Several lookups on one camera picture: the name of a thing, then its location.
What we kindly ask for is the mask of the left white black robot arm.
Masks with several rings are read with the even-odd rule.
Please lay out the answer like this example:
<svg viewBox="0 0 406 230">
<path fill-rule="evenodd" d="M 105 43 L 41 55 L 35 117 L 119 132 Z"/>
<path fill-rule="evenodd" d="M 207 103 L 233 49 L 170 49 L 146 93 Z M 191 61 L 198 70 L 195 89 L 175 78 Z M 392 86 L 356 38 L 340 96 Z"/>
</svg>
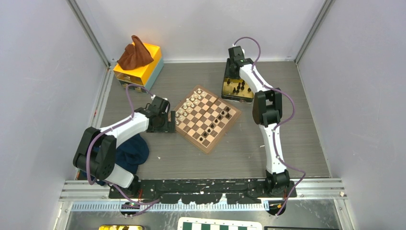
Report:
<svg viewBox="0 0 406 230">
<path fill-rule="evenodd" d="M 79 142 L 73 165 L 86 173 L 89 184 L 97 180 L 121 187 L 128 198 L 138 195 L 140 186 L 135 173 L 117 163 L 117 148 L 142 133 L 173 133 L 175 111 L 166 98 L 152 96 L 145 107 L 133 109 L 125 119 L 103 128 L 85 129 Z"/>
</svg>

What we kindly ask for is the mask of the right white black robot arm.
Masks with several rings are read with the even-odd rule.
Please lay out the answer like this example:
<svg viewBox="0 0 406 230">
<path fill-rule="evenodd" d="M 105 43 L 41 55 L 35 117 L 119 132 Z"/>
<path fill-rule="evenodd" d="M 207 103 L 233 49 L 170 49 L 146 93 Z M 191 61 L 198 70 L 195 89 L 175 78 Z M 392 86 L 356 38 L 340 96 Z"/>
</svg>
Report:
<svg viewBox="0 0 406 230">
<path fill-rule="evenodd" d="M 289 186 L 290 176 L 283 163 L 279 124 L 282 118 L 282 94 L 279 88 L 272 88 L 257 73 L 254 62 L 245 57 L 242 47 L 228 49 L 226 74 L 233 79 L 242 79 L 254 93 L 252 116 L 259 126 L 266 151 L 266 192 L 273 197 L 279 196 Z"/>
</svg>

